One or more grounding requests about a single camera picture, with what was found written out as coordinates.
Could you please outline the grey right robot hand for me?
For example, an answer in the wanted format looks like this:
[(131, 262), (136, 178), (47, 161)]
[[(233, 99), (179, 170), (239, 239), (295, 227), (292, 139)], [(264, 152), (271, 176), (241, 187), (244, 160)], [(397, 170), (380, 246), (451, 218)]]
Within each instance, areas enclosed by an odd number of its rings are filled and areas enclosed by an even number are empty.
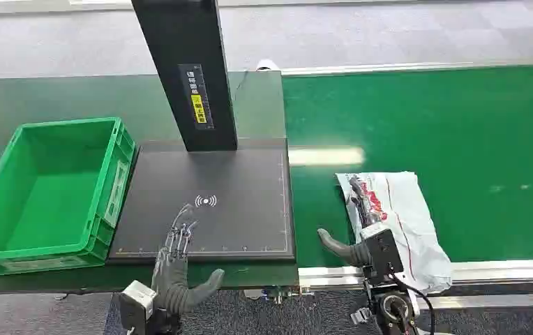
[(356, 244), (343, 244), (335, 240), (327, 230), (319, 228), (317, 233), (320, 241), (329, 251), (349, 265), (375, 267), (381, 271), (386, 261), (383, 238), (387, 232), (382, 226), (382, 215), (368, 197), (367, 185), (363, 179), (354, 175), (348, 179), (348, 184), (352, 191), (349, 201), (356, 209), (357, 227), (360, 228), (361, 239)]

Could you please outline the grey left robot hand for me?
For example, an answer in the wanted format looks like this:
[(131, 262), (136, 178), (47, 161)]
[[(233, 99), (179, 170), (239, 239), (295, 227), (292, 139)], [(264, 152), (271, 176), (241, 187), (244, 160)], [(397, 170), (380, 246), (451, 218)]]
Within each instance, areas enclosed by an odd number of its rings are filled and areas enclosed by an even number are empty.
[(198, 224), (195, 206), (185, 204), (168, 225), (167, 236), (159, 248), (151, 280), (157, 293), (154, 306), (168, 315), (191, 311), (217, 292), (225, 276), (223, 269), (215, 269), (208, 279), (190, 288), (188, 285), (187, 248)]

